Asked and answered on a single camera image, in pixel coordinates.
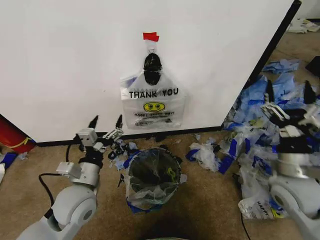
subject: robotic arm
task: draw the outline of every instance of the robotic arm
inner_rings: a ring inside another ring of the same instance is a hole
[[[98,116],[88,128],[77,133],[85,148],[85,157],[79,160],[79,164],[61,162],[56,169],[73,185],[63,189],[40,221],[25,229],[18,240],[71,240],[95,214],[103,154],[107,146],[123,134],[122,115],[115,129],[103,137],[98,137],[95,132],[97,120]]]
[[[320,240],[320,185],[316,181],[320,179],[320,168],[311,165],[312,150],[307,143],[307,137],[313,137],[310,129],[320,128],[316,95],[307,81],[304,90],[307,110],[282,110],[273,103],[273,96],[269,81],[261,109],[280,128],[278,160],[268,181],[270,194],[297,223],[305,240]]]

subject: yellow smiley face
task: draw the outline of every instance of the yellow smiley face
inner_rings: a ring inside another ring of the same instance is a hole
[[[148,102],[143,105],[143,109],[149,113],[155,113],[165,110],[165,105],[161,102]]]

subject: beige carpet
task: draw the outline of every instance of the beige carpet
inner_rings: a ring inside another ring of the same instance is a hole
[[[318,85],[319,80],[304,66],[320,55],[320,32],[307,34],[286,33],[270,60],[298,58],[302,60],[296,80],[309,80]],[[274,80],[276,75],[267,74]],[[208,137],[217,140],[223,132],[201,134],[201,142]],[[182,172],[187,182],[180,186],[172,199],[159,211],[132,214],[125,200],[125,185],[117,188],[120,173],[109,168],[105,156],[100,172],[101,187],[98,193],[98,210],[93,219],[78,233],[77,240],[142,240],[155,237],[180,237],[190,240],[246,240],[238,202],[239,191],[231,177],[237,166],[225,174],[204,170],[184,156],[189,145],[196,141],[192,135],[177,135],[162,143],[153,140],[133,140],[140,149],[166,144],[183,159]],[[30,224],[38,221],[50,206],[47,193],[38,181],[38,175],[54,172],[59,162],[65,160],[66,146],[36,147],[28,160],[16,160],[7,170],[0,185],[0,240],[14,240]],[[73,146],[70,160],[77,162],[83,153]],[[63,177],[46,177],[45,181],[56,196],[70,183]],[[252,240],[301,240],[295,223],[290,219],[245,221]]]

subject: trash can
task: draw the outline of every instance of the trash can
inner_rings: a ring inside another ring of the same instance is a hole
[[[140,151],[130,161],[126,199],[133,212],[150,212],[165,204],[180,184],[177,157],[161,147]]]

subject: white wall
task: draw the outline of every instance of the white wall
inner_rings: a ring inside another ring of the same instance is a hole
[[[113,129],[120,78],[143,66],[142,32],[157,32],[164,69],[190,94],[175,130],[220,126],[291,4],[0,0],[0,112],[37,142],[72,139],[95,115]]]
[[[320,0],[301,0],[301,2],[295,18],[320,19]]]

